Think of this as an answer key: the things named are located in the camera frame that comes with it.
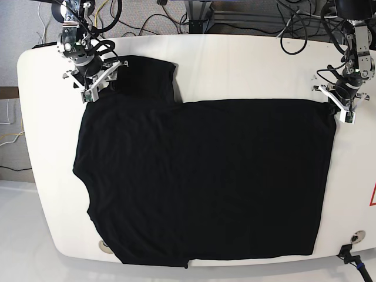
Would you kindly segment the black T-shirt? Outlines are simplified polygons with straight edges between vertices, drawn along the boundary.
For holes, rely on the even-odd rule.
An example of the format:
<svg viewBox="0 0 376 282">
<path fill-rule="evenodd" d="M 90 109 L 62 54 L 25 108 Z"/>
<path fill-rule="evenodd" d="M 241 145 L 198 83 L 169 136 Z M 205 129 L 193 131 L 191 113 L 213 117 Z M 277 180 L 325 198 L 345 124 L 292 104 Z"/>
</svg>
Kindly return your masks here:
<svg viewBox="0 0 376 282">
<path fill-rule="evenodd" d="M 86 105 L 73 173 L 125 264 L 270 259 L 314 251 L 336 122 L 303 99 L 180 103 L 174 64 L 126 56 Z"/>
</svg>

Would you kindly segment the black flat bar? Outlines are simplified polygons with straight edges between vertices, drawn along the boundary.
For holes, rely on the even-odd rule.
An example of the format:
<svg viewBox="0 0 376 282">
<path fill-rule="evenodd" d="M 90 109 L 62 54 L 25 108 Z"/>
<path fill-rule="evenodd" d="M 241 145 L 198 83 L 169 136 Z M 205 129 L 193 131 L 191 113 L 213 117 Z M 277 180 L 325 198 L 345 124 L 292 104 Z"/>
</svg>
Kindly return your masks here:
<svg viewBox="0 0 376 282">
<path fill-rule="evenodd" d="M 43 47 L 54 46 L 54 45 L 57 45 L 56 41 L 55 42 L 49 42 L 49 43 L 37 44 L 32 49 L 43 48 Z"/>
</svg>

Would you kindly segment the red warning triangle sticker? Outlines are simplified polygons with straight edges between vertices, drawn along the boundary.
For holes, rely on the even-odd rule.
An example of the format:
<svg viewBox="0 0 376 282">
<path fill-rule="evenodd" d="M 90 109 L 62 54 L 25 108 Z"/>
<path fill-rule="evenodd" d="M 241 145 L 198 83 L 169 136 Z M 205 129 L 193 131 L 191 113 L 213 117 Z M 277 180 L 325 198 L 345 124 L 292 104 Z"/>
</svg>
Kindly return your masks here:
<svg viewBox="0 0 376 282">
<path fill-rule="evenodd" d="M 375 195 L 376 195 L 376 185 L 374 186 L 374 190 L 372 192 L 372 196 L 371 196 L 371 200 L 370 200 L 370 206 L 376 205 Z"/>
</svg>

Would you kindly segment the right metal table grommet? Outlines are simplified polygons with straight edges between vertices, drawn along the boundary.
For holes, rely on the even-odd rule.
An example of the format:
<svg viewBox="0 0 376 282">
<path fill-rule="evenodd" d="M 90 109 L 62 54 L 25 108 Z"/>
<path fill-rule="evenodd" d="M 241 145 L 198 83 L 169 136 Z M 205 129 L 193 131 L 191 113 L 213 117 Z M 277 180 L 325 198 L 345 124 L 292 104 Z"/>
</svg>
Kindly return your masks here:
<svg viewBox="0 0 376 282">
<path fill-rule="evenodd" d="M 366 235 L 366 232 L 364 230 L 359 230 L 355 232 L 351 237 L 351 243 L 352 244 L 360 243 L 361 241 L 364 240 L 365 235 Z"/>
</svg>

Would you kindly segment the metal table grommet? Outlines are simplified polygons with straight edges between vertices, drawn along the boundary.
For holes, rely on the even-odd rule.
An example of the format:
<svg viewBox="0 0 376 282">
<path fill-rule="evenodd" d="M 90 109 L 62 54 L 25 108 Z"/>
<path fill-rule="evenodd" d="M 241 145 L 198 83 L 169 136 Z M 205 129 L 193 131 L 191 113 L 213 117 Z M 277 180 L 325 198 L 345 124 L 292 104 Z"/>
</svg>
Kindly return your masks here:
<svg viewBox="0 0 376 282">
<path fill-rule="evenodd" d="M 99 248 L 106 254 L 114 254 L 114 252 L 103 240 L 99 241 Z"/>
<path fill-rule="evenodd" d="M 366 235 L 366 232 L 364 230 L 359 230 L 355 232 L 351 237 L 351 243 L 352 244 L 360 243 L 361 241 L 364 240 L 365 235 Z"/>
</svg>

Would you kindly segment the left metal table grommet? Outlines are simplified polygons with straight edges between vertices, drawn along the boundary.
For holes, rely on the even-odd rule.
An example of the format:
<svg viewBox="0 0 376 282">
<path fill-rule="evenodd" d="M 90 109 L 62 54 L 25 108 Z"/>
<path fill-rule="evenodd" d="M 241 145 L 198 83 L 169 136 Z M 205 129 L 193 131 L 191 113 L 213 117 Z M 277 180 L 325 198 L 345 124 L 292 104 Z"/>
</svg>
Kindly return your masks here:
<svg viewBox="0 0 376 282">
<path fill-rule="evenodd" d="M 99 241 L 99 248 L 106 254 L 114 254 L 114 252 L 103 240 Z"/>
</svg>

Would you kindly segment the aluminium frame post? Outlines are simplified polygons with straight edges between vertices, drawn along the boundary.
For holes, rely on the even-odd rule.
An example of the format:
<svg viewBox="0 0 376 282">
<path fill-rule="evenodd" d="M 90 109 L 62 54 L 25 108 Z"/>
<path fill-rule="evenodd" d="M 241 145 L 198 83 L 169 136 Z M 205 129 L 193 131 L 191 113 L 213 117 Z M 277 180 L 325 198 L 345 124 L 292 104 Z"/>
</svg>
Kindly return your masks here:
<svg viewBox="0 0 376 282">
<path fill-rule="evenodd" d="M 189 34 L 205 34 L 214 24 L 212 1 L 184 1 Z"/>
</svg>

